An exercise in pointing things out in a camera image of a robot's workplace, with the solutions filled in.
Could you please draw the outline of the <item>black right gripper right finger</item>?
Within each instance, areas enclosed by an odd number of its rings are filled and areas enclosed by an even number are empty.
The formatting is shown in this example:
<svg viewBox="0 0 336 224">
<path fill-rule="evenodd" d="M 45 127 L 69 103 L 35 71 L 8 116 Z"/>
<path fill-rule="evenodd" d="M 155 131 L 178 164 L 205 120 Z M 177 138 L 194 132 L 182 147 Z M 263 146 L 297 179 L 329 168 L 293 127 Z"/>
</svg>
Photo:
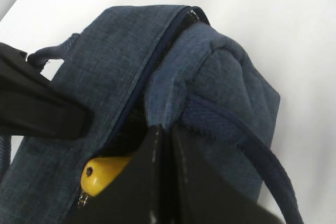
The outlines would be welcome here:
<svg viewBox="0 0 336 224">
<path fill-rule="evenodd" d="M 196 134 L 172 128 L 181 223 L 281 223 L 274 214 L 243 196 L 205 160 Z"/>
</svg>

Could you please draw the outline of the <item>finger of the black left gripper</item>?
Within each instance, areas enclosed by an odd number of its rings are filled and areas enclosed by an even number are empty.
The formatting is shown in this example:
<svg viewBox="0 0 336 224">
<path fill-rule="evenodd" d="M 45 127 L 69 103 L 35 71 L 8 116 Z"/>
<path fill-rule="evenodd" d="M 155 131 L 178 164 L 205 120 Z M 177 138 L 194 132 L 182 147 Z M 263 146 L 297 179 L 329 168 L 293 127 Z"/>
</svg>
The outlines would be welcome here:
<svg viewBox="0 0 336 224">
<path fill-rule="evenodd" d="M 64 55 L 62 46 L 28 55 L 1 44 L 1 135 L 76 140 L 87 134 L 94 113 L 41 75 L 50 59 Z"/>
</svg>

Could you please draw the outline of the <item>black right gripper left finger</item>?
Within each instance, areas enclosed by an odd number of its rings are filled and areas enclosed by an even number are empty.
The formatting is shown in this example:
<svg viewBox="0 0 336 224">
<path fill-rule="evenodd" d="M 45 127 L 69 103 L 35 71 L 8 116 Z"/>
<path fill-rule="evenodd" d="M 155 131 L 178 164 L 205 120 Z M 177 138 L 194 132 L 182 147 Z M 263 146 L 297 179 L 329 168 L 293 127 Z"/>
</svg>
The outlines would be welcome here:
<svg viewBox="0 0 336 224">
<path fill-rule="evenodd" d="M 130 163 L 64 223 L 173 223 L 170 134 L 152 126 Z"/>
</svg>

